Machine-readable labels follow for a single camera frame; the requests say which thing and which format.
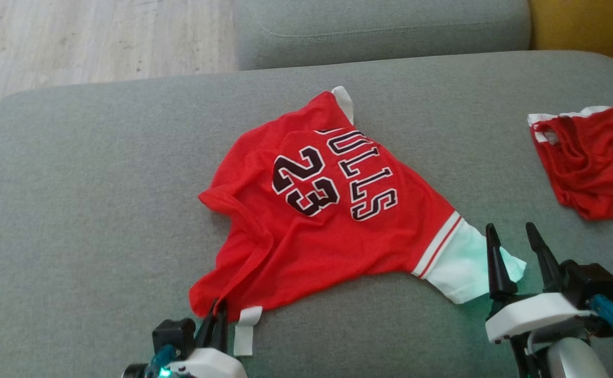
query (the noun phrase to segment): light wood floor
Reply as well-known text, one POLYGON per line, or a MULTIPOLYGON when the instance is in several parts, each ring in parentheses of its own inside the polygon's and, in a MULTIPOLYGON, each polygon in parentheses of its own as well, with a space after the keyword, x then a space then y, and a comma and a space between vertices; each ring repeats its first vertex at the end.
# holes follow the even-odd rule
POLYGON ((0 99, 235 69, 234 0, 0 0, 0 99))

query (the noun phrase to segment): gray cushion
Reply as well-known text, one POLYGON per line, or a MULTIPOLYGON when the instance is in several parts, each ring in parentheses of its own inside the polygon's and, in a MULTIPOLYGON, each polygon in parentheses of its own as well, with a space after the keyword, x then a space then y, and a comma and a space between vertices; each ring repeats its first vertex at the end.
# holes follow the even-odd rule
POLYGON ((239 0, 241 69, 525 50, 527 0, 239 0))
MULTIPOLYGON (((410 58, 30 91, 0 102, 0 372, 119 376, 150 331, 190 316, 227 220, 196 195, 242 132, 342 84, 355 120, 472 225, 523 225, 559 260, 613 272, 613 221, 556 203, 529 112, 613 105, 613 60, 582 52, 410 58)), ((456 306, 404 274, 366 277, 270 311, 250 376, 516 376, 489 344, 485 297, 456 306)), ((613 368, 613 340, 596 340, 613 368)))

